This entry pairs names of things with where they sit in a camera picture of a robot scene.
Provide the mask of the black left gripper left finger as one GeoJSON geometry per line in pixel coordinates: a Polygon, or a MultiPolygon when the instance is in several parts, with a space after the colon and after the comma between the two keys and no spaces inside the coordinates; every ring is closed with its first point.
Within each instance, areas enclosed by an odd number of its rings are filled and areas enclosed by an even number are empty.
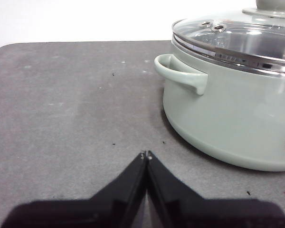
{"type": "Polygon", "coordinates": [[[89,199],[37,200],[16,206],[4,228],[129,228],[145,196],[145,153],[89,199]]]}

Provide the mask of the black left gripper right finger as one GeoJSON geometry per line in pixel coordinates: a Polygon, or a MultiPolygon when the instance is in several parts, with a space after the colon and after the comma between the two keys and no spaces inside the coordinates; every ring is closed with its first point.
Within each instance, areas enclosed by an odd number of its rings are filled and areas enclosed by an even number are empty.
{"type": "Polygon", "coordinates": [[[285,228],[285,213],[257,199],[206,199],[146,152],[148,193],[165,228],[285,228]]]}

